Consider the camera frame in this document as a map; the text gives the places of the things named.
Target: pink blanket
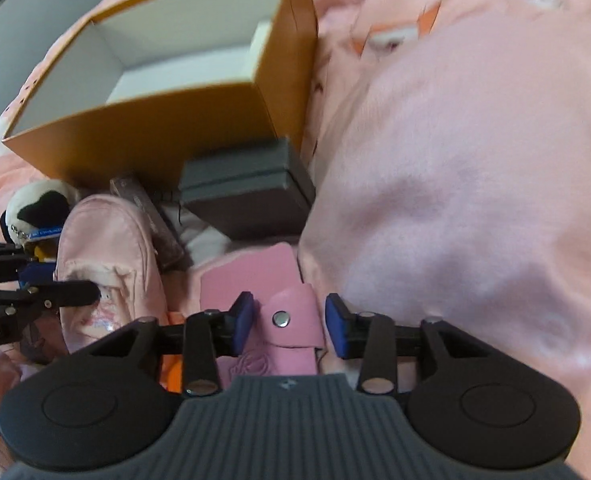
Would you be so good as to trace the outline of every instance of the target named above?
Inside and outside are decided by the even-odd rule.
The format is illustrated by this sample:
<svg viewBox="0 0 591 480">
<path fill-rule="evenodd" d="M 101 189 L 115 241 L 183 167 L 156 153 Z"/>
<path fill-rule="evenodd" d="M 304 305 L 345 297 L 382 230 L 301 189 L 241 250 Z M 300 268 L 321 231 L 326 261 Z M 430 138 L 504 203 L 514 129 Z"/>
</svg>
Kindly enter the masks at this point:
<svg viewBox="0 0 591 480">
<path fill-rule="evenodd" d="M 315 3 L 304 277 L 399 322 L 442 315 L 561 381 L 583 410 L 569 463 L 591 479 L 591 0 Z M 40 177 L 0 147 L 0 213 Z M 187 283 L 230 250 L 202 227 L 187 242 L 206 263 L 166 277 L 183 314 Z M 0 393 L 14 357 L 0 352 Z M 351 374 L 333 352 L 322 368 Z"/>
</svg>

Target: pink mini backpack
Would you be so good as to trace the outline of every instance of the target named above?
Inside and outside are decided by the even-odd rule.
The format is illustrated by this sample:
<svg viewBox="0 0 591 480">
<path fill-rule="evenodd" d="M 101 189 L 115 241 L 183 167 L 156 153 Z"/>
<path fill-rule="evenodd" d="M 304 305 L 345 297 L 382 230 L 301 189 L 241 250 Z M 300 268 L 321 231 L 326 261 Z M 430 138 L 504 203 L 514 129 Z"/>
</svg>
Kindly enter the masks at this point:
<svg viewBox="0 0 591 480">
<path fill-rule="evenodd" d="M 167 324 L 167 306 L 149 226 L 130 202 L 98 194 L 82 200 L 67 218 L 55 278 L 91 280 L 98 303 L 61 309 L 69 351 L 107 335 L 138 317 Z"/>
</svg>

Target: snap button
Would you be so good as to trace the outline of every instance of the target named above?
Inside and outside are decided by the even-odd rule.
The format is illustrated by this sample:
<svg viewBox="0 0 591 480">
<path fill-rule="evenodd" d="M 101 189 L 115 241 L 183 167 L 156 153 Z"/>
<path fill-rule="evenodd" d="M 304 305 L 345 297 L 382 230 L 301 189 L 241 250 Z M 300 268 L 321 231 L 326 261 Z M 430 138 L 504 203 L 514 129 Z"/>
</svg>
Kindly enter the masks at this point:
<svg viewBox="0 0 591 480">
<path fill-rule="evenodd" d="M 284 310 L 279 310 L 273 315 L 273 324 L 280 328 L 284 328 L 291 321 L 291 316 Z"/>
</svg>

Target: pink leather wallet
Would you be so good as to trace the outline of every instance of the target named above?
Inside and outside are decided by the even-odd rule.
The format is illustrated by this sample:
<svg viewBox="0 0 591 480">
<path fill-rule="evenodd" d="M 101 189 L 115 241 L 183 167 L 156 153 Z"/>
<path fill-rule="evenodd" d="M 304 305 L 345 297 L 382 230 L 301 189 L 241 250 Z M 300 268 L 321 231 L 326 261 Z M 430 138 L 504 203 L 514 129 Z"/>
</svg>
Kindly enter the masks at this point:
<svg viewBox="0 0 591 480">
<path fill-rule="evenodd" d="M 322 320 L 291 246 L 280 243 L 205 272 L 200 308 L 227 310 L 245 290 L 256 300 L 256 321 L 240 357 L 218 358 L 223 387 L 238 375 L 315 375 L 315 350 L 325 346 Z"/>
</svg>

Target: orange box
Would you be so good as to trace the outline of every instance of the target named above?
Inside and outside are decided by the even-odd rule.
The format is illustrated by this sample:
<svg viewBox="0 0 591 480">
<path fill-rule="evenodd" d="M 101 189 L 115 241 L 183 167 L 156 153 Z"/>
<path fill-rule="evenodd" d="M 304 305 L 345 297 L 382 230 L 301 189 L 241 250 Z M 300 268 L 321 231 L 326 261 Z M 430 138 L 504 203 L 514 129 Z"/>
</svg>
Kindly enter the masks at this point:
<svg viewBox="0 0 591 480">
<path fill-rule="evenodd" d="M 127 0 L 92 16 L 3 140 L 47 176 L 175 187 L 185 160 L 289 137 L 317 41 L 313 0 Z"/>
</svg>

